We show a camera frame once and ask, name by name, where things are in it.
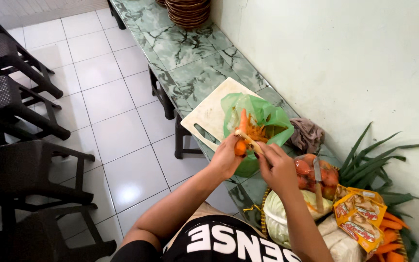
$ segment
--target cutting board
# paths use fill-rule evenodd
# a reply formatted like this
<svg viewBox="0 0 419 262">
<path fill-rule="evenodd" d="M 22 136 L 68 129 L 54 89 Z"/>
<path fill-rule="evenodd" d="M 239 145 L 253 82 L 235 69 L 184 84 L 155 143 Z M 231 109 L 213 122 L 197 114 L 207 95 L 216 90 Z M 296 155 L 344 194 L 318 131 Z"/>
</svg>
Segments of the cutting board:
<svg viewBox="0 0 419 262">
<path fill-rule="evenodd" d="M 217 140 L 224 140 L 224 111 L 221 108 L 221 99 L 230 93 L 244 93 L 261 98 L 247 87 L 244 87 L 239 82 L 228 77 L 181 122 L 183 127 L 205 143 L 205 145 L 209 146 L 213 151 L 216 151 L 218 145 L 203 137 L 195 128 L 195 124 L 199 124 Z"/>
</svg>

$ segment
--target green marble countertop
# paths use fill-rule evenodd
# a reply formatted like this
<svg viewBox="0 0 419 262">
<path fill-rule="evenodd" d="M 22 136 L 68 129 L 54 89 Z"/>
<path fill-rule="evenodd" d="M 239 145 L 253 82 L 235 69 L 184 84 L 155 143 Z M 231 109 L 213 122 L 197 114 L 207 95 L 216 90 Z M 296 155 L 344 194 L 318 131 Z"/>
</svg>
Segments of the green marble countertop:
<svg viewBox="0 0 419 262">
<path fill-rule="evenodd" d="M 299 117 L 211 20 L 200 28 L 186 30 L 171 22 L 167 10 L 154 0 L 113 0 L 112 3 L 182 118 L 227 77 L 282 107 L 289 118 Z M 200 132 L 216 142 L 204 130 Z M 211 160 L 214 152 L 196 140 L 207 159 Z M 288 155 L 296 156 L 291 148 L 283 148 Z M 331 164 L 340 166 L 324 145 L 320 155 Z M 267 185 L 260 173 L 256 172 L 249 178 L 234 175 L 225 186 L 246 221 L 260 229 L 259 211 L 243 213 L 244 208 L 261 205 Z"/>
</svg>

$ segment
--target cutting board handle hole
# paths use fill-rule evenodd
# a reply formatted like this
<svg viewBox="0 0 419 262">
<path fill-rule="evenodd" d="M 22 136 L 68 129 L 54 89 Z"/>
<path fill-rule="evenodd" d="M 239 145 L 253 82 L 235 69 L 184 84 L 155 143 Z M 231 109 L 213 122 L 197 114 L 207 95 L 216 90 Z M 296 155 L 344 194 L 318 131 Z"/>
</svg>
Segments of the cutting board handle hole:
<svg viewBox="0 0 419 262">
<path fill-rule="evenodd" d="M 193 125 L 198 132 L 206 139 L 213 141 L 216 145 L 219 145 L 221 141 L 217 140 L 215 137 L 213 137 L 208 131 L 205 130 L 205 128 L 202 128 L 199 124 L 195 123 Z"/>
</svg>

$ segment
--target plastic bag of tomatoes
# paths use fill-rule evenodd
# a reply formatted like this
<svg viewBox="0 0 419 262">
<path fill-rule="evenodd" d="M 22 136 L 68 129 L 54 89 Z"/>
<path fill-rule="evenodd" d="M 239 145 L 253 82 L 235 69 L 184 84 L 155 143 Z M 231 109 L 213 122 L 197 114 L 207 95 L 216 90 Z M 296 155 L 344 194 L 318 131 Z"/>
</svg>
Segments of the plastic bag of tomatoes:
<svg viewBox="0 0 419 262">
<path fill-rule="evenodd" d="M 315 169 L 313 160 L 316 158 L 313 154 L 305 154 L 294 158 L 295 169 L 297 170 L 298 187 L 300 189 L 315 192 Z M 325 199 L 332 200 L 339 183 L 339 173 L 334 166 L 325 160 L 319 161 L 321 170 L 321 191 Z"/>
</svg>

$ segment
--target yellow ribbon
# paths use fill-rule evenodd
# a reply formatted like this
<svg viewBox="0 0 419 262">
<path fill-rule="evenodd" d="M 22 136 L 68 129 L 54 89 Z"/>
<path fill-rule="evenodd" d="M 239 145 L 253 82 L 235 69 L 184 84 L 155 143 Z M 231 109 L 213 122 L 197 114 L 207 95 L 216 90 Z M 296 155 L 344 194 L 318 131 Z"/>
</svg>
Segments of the yellow ribbon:
<svg viewBox="0 0 419 262">
<path fill-rule="evenodd" d="M 246 211 L 252 211 L 255 207 L 261 212 L 261 209 L 258 207 L 258 205 L 252 205 L 251 208 L 246 208 L 243 210 L 243 212 L 245 213 Z"/>
</svg>

